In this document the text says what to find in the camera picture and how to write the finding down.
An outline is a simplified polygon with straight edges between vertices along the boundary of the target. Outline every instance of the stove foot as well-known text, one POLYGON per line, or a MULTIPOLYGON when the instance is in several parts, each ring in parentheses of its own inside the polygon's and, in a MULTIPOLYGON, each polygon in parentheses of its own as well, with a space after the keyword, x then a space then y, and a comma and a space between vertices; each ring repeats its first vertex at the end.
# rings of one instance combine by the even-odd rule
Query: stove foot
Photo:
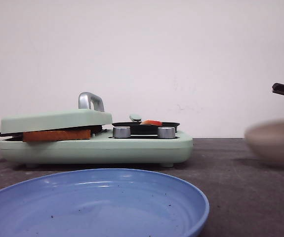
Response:
POLYGON ((164 167, 164 168, 172 168, 173 167, 173 163, 161 163, 160 165, 161 165, 161 167, 164 167))
POLYGON ((37 168, 39 164, 25 164, 25 166, 29 169, 34 169, 34 168, 37 168))

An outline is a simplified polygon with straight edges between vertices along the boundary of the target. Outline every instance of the sandwich press lid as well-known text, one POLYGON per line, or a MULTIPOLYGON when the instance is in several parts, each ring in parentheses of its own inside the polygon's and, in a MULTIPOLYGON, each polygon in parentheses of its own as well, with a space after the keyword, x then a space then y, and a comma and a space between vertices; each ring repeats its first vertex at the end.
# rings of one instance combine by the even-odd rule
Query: sandwich press lid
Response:
POLYGON ((0 136, 106 124, 112 124, 112 116, 104 112, 102 99, 92 93, 83 92, 79 95, 79 109, 3 118, 0 125, 0 136))

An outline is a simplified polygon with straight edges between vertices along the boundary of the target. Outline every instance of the red food item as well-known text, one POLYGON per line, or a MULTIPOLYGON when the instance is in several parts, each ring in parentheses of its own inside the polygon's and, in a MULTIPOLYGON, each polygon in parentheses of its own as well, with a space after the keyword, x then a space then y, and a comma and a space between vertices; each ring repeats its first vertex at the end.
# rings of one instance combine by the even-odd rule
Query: red food item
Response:
POLYGON ((155 121, 155 120, 145 120, 140 123, 141 125, 143 124, 149 124, 149 125, 155 125, 155 126, 162 126, 162 122, 160 121, 155 121))

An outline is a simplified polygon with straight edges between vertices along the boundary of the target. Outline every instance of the silver handle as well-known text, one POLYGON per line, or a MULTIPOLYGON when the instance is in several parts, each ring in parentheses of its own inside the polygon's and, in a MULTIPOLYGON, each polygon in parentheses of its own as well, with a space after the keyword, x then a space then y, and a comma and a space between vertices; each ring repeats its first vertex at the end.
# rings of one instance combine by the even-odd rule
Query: silver handle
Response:
POLYGON ((104 112, 102 99, 90 92, 82 92, 78 98, 79 109, 91 109, 91 102, 93 103, 93 109, 96 111, 104 112))

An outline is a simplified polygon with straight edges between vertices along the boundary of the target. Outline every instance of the blurry bowl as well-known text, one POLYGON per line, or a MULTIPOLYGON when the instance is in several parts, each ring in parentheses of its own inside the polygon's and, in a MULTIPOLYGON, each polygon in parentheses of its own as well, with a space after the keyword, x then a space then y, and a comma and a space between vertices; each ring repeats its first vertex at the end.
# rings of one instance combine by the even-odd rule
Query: blurry bowl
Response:
POLYGON ((284 164, 284 121, 272 121, 247 129, 245 141, 264 163, 284 164))

